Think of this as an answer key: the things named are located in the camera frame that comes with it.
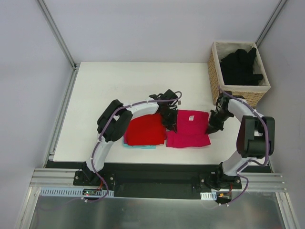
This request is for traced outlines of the magenta t shirt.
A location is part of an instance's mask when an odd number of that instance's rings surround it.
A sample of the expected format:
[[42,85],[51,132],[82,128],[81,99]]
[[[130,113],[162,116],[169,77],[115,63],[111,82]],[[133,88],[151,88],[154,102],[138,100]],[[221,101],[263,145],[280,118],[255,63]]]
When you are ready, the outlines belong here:
[[166,147],[205,147],[211,144],[206,130],[209,113],[196,110],[179,110],[177,131],[166,133]]

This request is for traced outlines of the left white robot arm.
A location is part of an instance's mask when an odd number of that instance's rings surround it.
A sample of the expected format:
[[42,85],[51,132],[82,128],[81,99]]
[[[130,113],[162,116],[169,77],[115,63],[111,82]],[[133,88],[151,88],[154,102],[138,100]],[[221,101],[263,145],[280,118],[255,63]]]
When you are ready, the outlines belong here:
[[90,157],[83,163],[83,179],[91,186],[100,181],[104,183],[99,171],[104,168],[105,159],[114,142],[120,140],[131,120],[145,115],[152,115],[163,108],[176,105],[180,97],[166,98],[164,95],[152,95],[144,101],[123,104],[113,100],[97,121],[98,137]]

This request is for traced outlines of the red t shirt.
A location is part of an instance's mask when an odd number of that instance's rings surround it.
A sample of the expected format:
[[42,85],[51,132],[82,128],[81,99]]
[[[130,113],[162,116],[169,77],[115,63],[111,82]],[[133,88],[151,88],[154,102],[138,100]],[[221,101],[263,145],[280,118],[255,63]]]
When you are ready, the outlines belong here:
[[130,146],[158,146],[165,142],[165,128],[160,114],[148,114],[130,121],[125,132]]

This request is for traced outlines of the teal t shirt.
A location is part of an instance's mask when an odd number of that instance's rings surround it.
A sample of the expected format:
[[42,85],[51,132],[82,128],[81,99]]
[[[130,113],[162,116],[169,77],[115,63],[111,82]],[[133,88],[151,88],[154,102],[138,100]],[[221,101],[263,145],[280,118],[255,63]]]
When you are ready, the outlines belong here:
[[123,147],[125,148],[137,148],[137,149],[155,149],[156,146],[130,146],[123,142]]

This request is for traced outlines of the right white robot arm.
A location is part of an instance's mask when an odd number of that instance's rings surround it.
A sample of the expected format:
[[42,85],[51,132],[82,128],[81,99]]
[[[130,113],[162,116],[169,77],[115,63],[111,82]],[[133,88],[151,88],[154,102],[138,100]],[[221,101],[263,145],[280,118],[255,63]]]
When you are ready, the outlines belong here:
[[207,187],[215,190],[233,186],[250,163],[265,166],[274,152],[275,119],[258,113],[245,99],[234,97],[228,92],[222,92],[216,100],[206,134],[222,131],[225,121],[230,117],[236,117],[240,122],[236,150],[204,180]]

